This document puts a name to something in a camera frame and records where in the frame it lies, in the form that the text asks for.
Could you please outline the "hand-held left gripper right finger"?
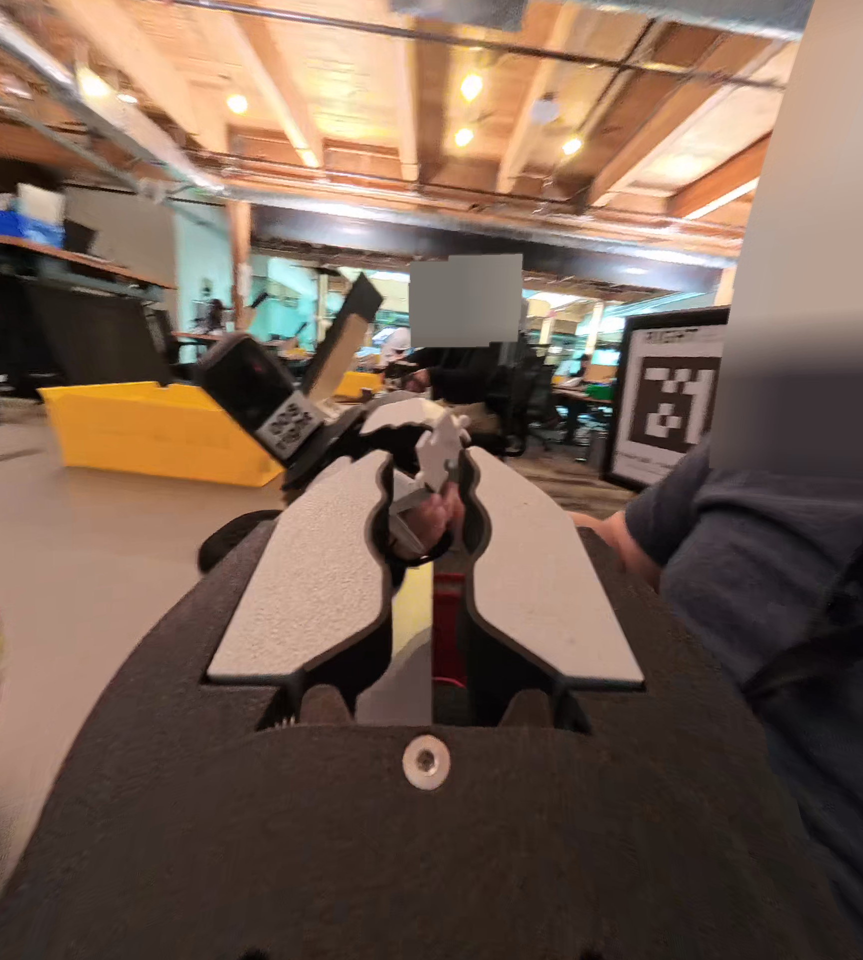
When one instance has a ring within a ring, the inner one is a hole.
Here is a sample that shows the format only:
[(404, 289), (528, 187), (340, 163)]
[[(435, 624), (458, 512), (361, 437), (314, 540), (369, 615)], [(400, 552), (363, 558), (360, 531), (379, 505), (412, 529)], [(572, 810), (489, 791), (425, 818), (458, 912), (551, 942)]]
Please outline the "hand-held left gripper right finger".
[(461, 652), (477, 710), (537, 690), (639, 693), (645, 676), (579, 529), (541, 488), (472, 446), (462, 453), (469, 556)]

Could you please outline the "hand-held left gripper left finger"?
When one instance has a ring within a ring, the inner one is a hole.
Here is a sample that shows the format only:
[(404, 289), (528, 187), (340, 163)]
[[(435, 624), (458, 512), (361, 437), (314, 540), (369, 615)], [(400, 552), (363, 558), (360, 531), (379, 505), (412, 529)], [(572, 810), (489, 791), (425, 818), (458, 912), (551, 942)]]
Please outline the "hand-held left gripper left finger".
[(373, 451), (311, 485), (278, 517), (207, 667), (221, 686), (302, 699), (334, 687), (354, 706), (390, 666), (389, 453)]

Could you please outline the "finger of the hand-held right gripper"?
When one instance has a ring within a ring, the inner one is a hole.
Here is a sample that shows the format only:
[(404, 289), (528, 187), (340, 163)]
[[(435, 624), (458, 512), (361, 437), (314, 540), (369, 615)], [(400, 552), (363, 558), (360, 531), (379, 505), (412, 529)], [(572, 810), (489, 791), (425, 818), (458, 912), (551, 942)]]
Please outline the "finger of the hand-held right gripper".
[(399, 549), (423, 549), (423, 541), (409, 526), (404, 514), (416, 509), (432, 495), (418, 479), (401, 471), (392, 472), (391, 500), (388, 508), (389, 544)]
[(414, 450), (421, 436), (445, 417), (455, 426), (462, 449), (471, 446), (459, 418), (425, 397), (382, 397), (366, 405), (360, 441), (368, 450)]

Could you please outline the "white puzzle piece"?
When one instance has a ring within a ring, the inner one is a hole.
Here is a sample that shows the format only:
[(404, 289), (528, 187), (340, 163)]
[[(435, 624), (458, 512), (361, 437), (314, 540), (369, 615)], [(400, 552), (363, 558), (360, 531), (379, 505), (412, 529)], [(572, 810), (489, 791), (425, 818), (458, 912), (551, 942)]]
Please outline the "white puzzle piece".
[(469, 439), (464, 423), (463, 417), (445, 410), (415, 444), (418, 469), (414, 479), (431, 494), (442, 494), (453, 482)]

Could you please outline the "person's left forearm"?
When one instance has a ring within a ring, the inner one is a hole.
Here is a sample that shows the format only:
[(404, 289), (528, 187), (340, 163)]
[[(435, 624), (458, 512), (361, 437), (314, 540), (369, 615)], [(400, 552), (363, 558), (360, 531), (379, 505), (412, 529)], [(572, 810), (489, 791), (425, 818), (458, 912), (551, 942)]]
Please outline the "person's left forearm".
[(568, 511), (568, 516), (576, 528), (591, 530), (609, 546), (622, 570), (638, 576), (655, 594), (660, 592), (662, 568), (630, 533), (625, 510), (615, 511), (606, 518), (577, 511)]

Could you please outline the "person's right hand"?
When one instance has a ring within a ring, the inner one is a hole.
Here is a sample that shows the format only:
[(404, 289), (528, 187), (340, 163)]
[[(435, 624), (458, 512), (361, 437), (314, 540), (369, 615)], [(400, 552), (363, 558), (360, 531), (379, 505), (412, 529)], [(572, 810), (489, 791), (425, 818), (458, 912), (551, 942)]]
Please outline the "person's right hand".
[(440, 491), (398, 514), (408, 534), (397, 540), (394, 552), (408, 561), (431, 556), (447, 535), (456, 537), (462, 533), (464, 514), (460, 489), (456, 483), (448, 482)]

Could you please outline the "yellow plastic bin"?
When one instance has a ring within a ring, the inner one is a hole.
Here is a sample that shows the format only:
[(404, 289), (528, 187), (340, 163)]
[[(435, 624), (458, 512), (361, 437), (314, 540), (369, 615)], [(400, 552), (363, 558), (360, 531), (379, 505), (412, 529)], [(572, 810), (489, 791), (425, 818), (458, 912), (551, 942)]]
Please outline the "yellow plastic bin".
[(112, 383), (39, 395), (66, 468), (255, 489), (285, 472), (196, 386)]

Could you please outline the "wooden workbench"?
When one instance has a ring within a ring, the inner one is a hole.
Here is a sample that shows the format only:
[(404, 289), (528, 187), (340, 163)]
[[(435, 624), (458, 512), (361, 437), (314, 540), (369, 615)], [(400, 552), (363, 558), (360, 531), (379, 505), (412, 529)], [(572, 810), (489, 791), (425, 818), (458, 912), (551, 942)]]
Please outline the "wooden workbench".
[(142, 303), (165, 301), (174, 283), (85, 253), (68, 251), (19, 236), (0, 234), (0, 266), (15, 267), (20, 276), (58, 289), (81, 288), (130, 297)]

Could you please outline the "black framed marker sign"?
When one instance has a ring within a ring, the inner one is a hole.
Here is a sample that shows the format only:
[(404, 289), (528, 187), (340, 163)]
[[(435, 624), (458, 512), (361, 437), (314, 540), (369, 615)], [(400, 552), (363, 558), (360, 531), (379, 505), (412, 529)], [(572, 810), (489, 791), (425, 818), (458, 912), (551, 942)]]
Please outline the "black framed marker sign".
[(625, 322), (599, 476), (639, 492), (711, 426), (729, 306), (635, 314)]

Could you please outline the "person's dark blue clothing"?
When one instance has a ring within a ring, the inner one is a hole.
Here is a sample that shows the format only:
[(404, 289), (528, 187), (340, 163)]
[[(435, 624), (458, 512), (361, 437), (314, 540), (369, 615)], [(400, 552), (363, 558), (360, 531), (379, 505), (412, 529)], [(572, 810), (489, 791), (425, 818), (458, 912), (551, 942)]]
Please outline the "person's dark blue clothing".
[(715, 469), (704, 438), (624, 519), (761, 723), (863, 957), (863, 480)]

